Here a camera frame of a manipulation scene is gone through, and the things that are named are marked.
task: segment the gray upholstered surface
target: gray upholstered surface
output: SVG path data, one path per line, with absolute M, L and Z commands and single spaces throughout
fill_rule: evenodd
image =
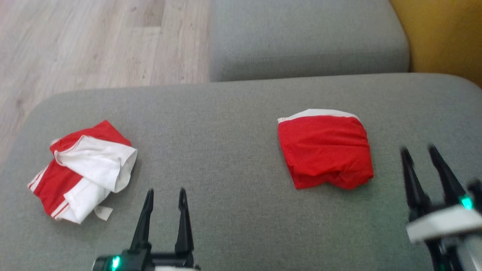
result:
M 406 72 L 388 0 L 214 0 L 211 80 Z
M 147 189 L 154 250 L 173 249 L 179 188 L 186 187 L 203 270 L 413 270 L 431 268 L 408 242 L 399 147 L 407 145 L 433 199 L 441 187 L 426 144 L 455 174 L 482 174 L 482 91 L 453 76 L 385 74 L 241 81 L 55 96 L 25 123 L 0 173 L 1 270 L 88 270 L 132 238 Z M 278 144 L 278 117 L 307 108 L 357 114 L 375 178 L 354 191 L 295 190 Z M 109 221 L 80 226 L 44 214 L 27 183 L 52 139 L 110 120 L 139 149 L 130 185 L 111 194 Z

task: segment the folded clothing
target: folded clothing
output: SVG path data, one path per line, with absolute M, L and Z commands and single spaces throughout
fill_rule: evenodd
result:
M 54 159 L 28 188 L 48 215 L 79 224 L 111 192 L 129 184 L 137 158 L 131 142 L 107 120 L 52 141 L 50 151 Z
M 278 136 L 297 189 L 329 182 L 350 190 L 374 176 L 366 131 L 356 115 L 308 109 L 279 118 Z

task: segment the gray fabric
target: gray fabric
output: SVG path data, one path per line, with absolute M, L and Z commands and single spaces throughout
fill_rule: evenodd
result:
M 54 96 L 22 128 L 0 173 L 2 270 L 89 270 L 130 244 L 145 194 L 155 189 L 150 240 L 172 250 L 184 186 L 203 270 L 431 268 L 409 243 L 399 147 L 423 187 L 442 199 L 426 144 L 464 182 L 482 174 L 482 91 L 453 76 L 385 74 L 175 85 Z M 307 108 L 357 114 L 375 178 L 353 191 L 295 190 L 277 118 Z M 130 185 L 111 194 L 109 221 L 78 226 L 48 217 L 27 183 L 52 158 L 49 143 L 108 119 L 139 150 Z
M 388 0 L 214 0 L 211 80 L 406 72 Z

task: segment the mustard yellow upholstery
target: mustard yellow upholstery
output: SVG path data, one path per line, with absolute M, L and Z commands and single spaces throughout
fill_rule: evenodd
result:
M 410 71 L 482 87 L 482 0 L 391 0 L 410 46 Z

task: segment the white stripe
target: white stripe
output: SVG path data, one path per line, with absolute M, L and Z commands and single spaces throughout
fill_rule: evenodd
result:
M 357 115 L 339 111 L 339 110 L 333 110 L 333 109 L 306 109 L 303 112 L 297 113 L 293 116 L 286 117 L 286 118 L 279 118 L 278 123 L 285 122 L 285 121 L 292 121 L 297 118 L 302 118 L 302 117 L 313 117 L 313 116 L 334 116 L 334 117 L 353 117 L 356 118 L 357 120 L 360 120 Z
M 27 187 L 30 187 L 30 190 L 31 190 L 32 192 L 34 192 L 35 189 L 37 188 L 37 186 L 39 185 L 40 180 L 42 180 L 43 174 L 44 174 L 45 171 L 47 170 L 47 167 L 49 167 L 49 166 L 46 166 L 42 171 L 40 171 L 40 172 L 35 176 L 35 178 L 33 178 L 33 180 L 27 185 Z
M 51 216 L 51 217 L 55 217 L 55 216 L 60 212 L 60 210 L 62 210 L 62 208 L 64 208 L 65 205 L 67 205 L 67 203 L 68 203 L 68 202 L 64 200 L 64 201 L 57 207 L 57 209 L 55 209 L 55 210 L 50 214 L 50 216 Z

